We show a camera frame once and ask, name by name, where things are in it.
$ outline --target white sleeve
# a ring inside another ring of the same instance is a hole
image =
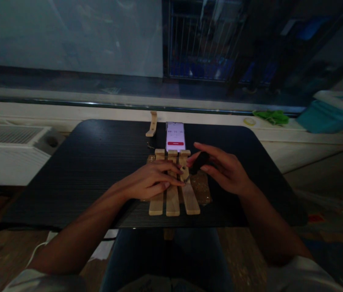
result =
[[[286,266],[268,269],[267,290],[270,292],[343,292],[343,287],[313,260],[298,256]]]
[[[84,279],[78,275],[46,275],[36,270],[24,270],[3,292],[83,292],[86,291]]]

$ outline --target window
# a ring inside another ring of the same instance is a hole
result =
[[[0,0],[0,100],[298,115],[343,90],[343,0]]]

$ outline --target blue plastic box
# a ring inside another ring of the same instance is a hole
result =
[[[343,130],[343,110],[316,100],[296,121],[311,133],[337,133]]]

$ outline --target person's left hand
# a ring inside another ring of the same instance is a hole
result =
[[[171,170],[176,174],[183,174],[183,171],[179,170],[179,168],[181,168],[180,165],[171,161],[156,160],[116,182],[107,192],[119,193],[127,199],[149,199],[162,193],[170,184],[176,186],[185,185],[184,182],[163,173]]]

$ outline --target smartphone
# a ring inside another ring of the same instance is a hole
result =
[[[186,149],[183,123],[166,122],[166,151]]]

